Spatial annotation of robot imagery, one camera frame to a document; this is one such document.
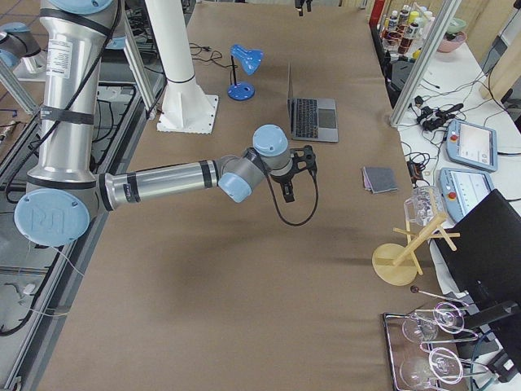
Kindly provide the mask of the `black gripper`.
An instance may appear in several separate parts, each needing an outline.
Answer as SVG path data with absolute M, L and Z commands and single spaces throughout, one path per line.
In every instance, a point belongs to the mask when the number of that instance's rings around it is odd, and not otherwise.
M 295 8 L 298 9 L 299 16 L 303 16 L 303 8 L 306 7 L 307 9 L 311 8 L 312 0 L 295 0 Z
M 298 173 L 298 170 L 293 169 L 289 170 L 284 174 L 276 173 L 275 171 L 272 171 L 270 173 L 270 177 L 282 188 L 282 196 L 286 203 L 291 203 L 295 201 L 292 179 Z

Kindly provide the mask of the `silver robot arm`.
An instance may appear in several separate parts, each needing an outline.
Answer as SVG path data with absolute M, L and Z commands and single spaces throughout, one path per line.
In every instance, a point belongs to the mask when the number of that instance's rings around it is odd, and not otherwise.
M 161 196 L 219 187 L 241 202 L 264 179 L 287 183 L 298 169 L 296 151 L 289 147 L 283 130 L 263 125 L 241 156 L 127 174 L 92 173 L 100 60 L 124 13 L 121 1 L 41 4 L 49 45 L 39 157 L 14 212 L 17 229 L 35 244 L 69 244 L 101 212 Z

